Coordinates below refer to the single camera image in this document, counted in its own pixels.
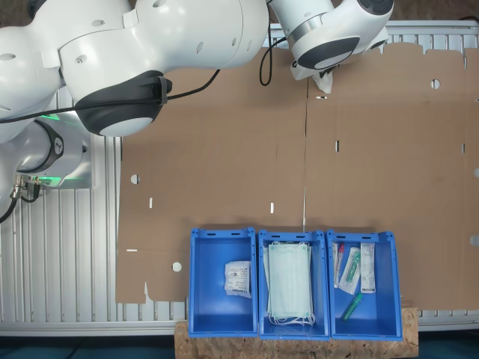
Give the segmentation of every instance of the face mask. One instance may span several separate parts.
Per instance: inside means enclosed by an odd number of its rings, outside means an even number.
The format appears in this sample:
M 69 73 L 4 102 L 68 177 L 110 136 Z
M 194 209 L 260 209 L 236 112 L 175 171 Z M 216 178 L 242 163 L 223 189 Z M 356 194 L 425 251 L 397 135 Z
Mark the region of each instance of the face mask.
M 277 325 L 312 325 L 311 247 L 305 243 L 274 242 L 269 246 L 267 255 L 265 253 L 263 261 L 269 287 L 269 320 Z

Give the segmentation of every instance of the wire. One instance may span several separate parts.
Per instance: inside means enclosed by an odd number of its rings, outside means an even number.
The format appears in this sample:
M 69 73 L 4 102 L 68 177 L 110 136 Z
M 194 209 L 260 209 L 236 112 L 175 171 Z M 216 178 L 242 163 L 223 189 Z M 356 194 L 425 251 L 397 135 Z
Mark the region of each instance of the wire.
M 32 198 L 31 200 L 29 200 L 28 198 L 25 198 L 22 196 L 22 201 L 23 202 L 26 202 L 26 203 L 33 203 L 37 200 L 38 198 Z
M 263 59 L 261 60 L 261 65 L 260 65 L 260 83 L 263 85 L 263 86 L 267 86 L 269 85 L 269 83 L 271 82 L 271 78 L 272 78 L 272 51 L 271 51 L 271 13 L 269 12 L 269 7 L 268 7 L 268 17 L 269 17 L 269 22 L 268 22 L 268 41 L 269 41 L 269 48 L 268 50 L 266 51 L 266 53 L 264 54 L 263 56 Z M 264 59 L 266 57 L 266 54 L 268 53 L 268 51 L 270 51 L 269 53 L 269 78 L 268 78 L 268 82 L 264 83 L 263 82 L 263 63 L 264 63 Z
M 185 92 L 185 93 L 180 93 L 179 95 L 170 96 L 170 97 L 168 98 L 168 101 L 169 101 L 170 99 L 179 99 L 179 98 L 181 98 L 181 97 L 185 97 L 185 96 L 192 95 L 192 94 L 194 94 L 194 93 L 201 92 L 202 90 L 204 90 L 205 88 L 207 88 L 208 86 L 210 86 L 210 85 L 213 83 L 213 81 L 215 81 L 217 75 L 219 74 L 219 71 L 220 71 L 220 70 L 217 70 L 217 71 L 215 72 L 215 74 L 213 75 L 213 77 L 212 77 L 204 86 L 201 86 L 200 88 L 197 88 L 196 90 L 192 90 L 192 91 Z
M 83 345 L 83 343 L 86 341 L 86 339 L 83 339 L 80 343 L 78 343 L 75 348 L 73 348 L 73 350 L 71 351 L 71 353 L 69 353 L 65 359 L 71 359 L 73 358 L 73 356 L 76 354 L 76 352 L 78 351 L 78 349 L 80 349 L 80 346 Z
M 263 58 L 261 59 L 261 65 L 260 65 L 260 82 L 263 86 L 268 86 L 269 83 L 271 82 L 271 78 L 272 78 L 272 48 L 275 47 L 276 45 L 278 45 L 279 43 L 283 43 L 284 41 L 286 41 L 286 37 L 283 37 L 281 39 L 279 39 L 278 41 L 276 41 L 275 43 L 273 43 L 269 49 L 267 49 L 267 51 L 264 53 L 263 55 Z M 266 58 L 266 56 L 268 55 L 268 52 L 269 52 L 269 78 L 268 78 L 268 82 L 264 83 L 263 82 L 263 76 L 262 76 L 262 73 L 263 73 L 263 64 L 264 64 L 264 59 Z
M 0 218 L 0 224 L 5 222 L 8 217 L 12 214 L 13 210 L 15 209 L 16 206 L 16 200 L 12 198 L 12 203 L 10 204 L 10 207 L 8 207 L 6 213 Z
M 28 198 L 22 196 L 22 200 L 23 202 L 26 202 L 26 203 L 33 203 L 38 199 L 39 196 L 40 196 L 40 185 L 35 183 L 33 186 L 33 198 L 29 200 Z
M 62 108 L 58 110 L 37 112 L 36 114 L 27 114 L 26 116 L 0 120 L 0 123 L 12 123 L 12 122 L 28 120 L 29 118 L 33 118 L 33 117 L 47 116 L 49 114 L 62 114 L 64 112 L 88 110 L 90 108 L 98 108 L 98 107 L 119 106 L 119 105 L 141 105 L 141 104 L 146 105 L 146 104 L 151 104 L 152 102 L 157 103 L 157 101 L 158 101 L 157 99 L 133 99 L 128 101 L 100 102 L 93 105 L 73 106 L 73 107 Z
M 269 7 L 268 7 L 268 15 L 269 15 L 269 24 L 268 24 L 268 41 L 269 41 L 269 48 L 267 51 L 264 53 L 263 58 L 261 59 L 261 64 L 260 64 L 260 83 L 263 86 L 268 86 L 269 83 L 271 82 L 272 79 L 272 48 L 278 45 L 279 43 L 282 43 L 283 41 L 286 41 L 286 37 L 283 37 L 276 41 L 275 43 L 271 44 L 271 13 L 269 12 Z M 269 52 L 269 77 L 268 81 L 264 82 L 263 81 L 263 65 L 264 65 L 264 59 L 268 55 Z
M 192 95 L 194 93 L 198 93 L 198 92 L 204 90 L 205 88 L 210 86 L 211 83 L 215 80 L 219 71 L 220 70 L 217 70 L 215 72 L 215 74 L 213 75 L 213 77 L 204 86 L 202 86 L 200 88 L 197 88 L 196 90 L 192 90 L 192 91 L 189 91 L 189 92 L 180 93 L 178 95 L 170 96 L 170 97 L 168 97 L 168 100 L 179 99 L 181 97 L 189 96 L 189 95 Z M 159 100 L 157 100 L 157 99 L 131 99 L 131 100 L 127 100 L 127 101 L 100 102 L 100 103 L 96 103 L 96 104 L 93 104 L 93 105 L 73 106 L 73 107 L 62 108 L 62 109 L 58 109 L 58 110 L 54 110 L 54 111 L 37 112 L 36 114 L 27 114 L 26 116 L 15 117 L 15 118 L 11 118 L 11 119 L 5 119 L 5 120 L 0 119 L 0 123 L 13 123 L 13 122 L 19 122 L 19 121 L 23 121 L 23 120 L 28 120 L 28 119 L 34 118 L 34 117 L 48 116 L 48 115 L 51 115 L 51 114 L 62 114 L 64 112 L 70 112 L 70 111 L 88 110 L 90 108 L 99 108 L 99 107 L 108 107 L 108 106 L 125 106 L 125 105 L 149 105 L 149 104 L 152 104 L 152 103 L 155 103 L 155 104 L 158 105 L 159 104 L 158 101 Z

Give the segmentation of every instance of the brown cardboard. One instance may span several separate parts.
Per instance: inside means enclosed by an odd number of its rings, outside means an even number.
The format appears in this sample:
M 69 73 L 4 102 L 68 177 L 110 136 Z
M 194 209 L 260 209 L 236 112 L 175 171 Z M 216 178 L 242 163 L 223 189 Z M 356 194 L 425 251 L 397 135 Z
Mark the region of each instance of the brown cardboard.
M 401 295 L 424 310 L 479 306 L 478 52 L 468 59 L 395 44 L 338 69 L 328 99 L 309 90 L 308 228 L 394 232 Z
M 145 282 L 155 301 L 184 300 L 191 228 L 301 230 L 305 191 L 307 230 L 394 232 L 401 294 L 415 306 L 477 309 L 479 51 L 465 69 L 459 52 L 388 45 L 337 68 L 327 99 L 311 83 L 307 98 L 290 53 L 274 54 L 269 87 L 260 54 L 124 139 L 116 300 L 144 303 Z M 211 75 L 167 77 L 180 93 Z
M 145 282 L 154 301 L 184 301 L 193 227 L 302 229 L 307 81 L 292 78 L 292 55 L 277 50 L 272 82 L 261 86 L 262 55 L 222 70 L 206 91 L 170 101 L 147 130 L 124 139 L 117 302 L 144 303 Z M 166 77 L 173 94 L 212 74 Z

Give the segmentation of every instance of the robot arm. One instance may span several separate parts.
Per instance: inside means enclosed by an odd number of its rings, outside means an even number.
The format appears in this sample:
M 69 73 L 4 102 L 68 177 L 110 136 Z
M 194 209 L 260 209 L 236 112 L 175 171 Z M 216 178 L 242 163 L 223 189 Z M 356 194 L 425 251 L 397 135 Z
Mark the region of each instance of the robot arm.
M 325 70 L 354 61 L 388 39 L 385 25 L 394 0 L 343 0 L 337 8 L 330 0 L 304 0 L 294 11 L 287 0 L 273 0 L 271 6 L 296 59 L 294 78 L 313 76 L 329 93 L 332 73 Z
M 335 9 L 330 0 L 269 1 L 296 59 L 294 77 L 317 76 L 378 46 L 387 38 L 393 1 L 344 0 Z M 77 111 L 90 132 L 131 135 L 166 104 L 167 72 L 248 63 L 263 45 L 268 21 L 264 0 L 138 0 L 134 10 L 127 0 L 47 0 L 30 25 L 1 28 L 0 202 L 15 172 L 41 168 L 64 177 L 81 158 L 74 134 L 62 132 L 71 156 L 38 167 L 51 157 L 51 138 L 35 135 L 42 131 L 33 119 L 11 120 L 44 110 L 60 87 L 60 72 L 77 106 L 97 106 Z M 118 101 L 128 104 L 101 106 Z

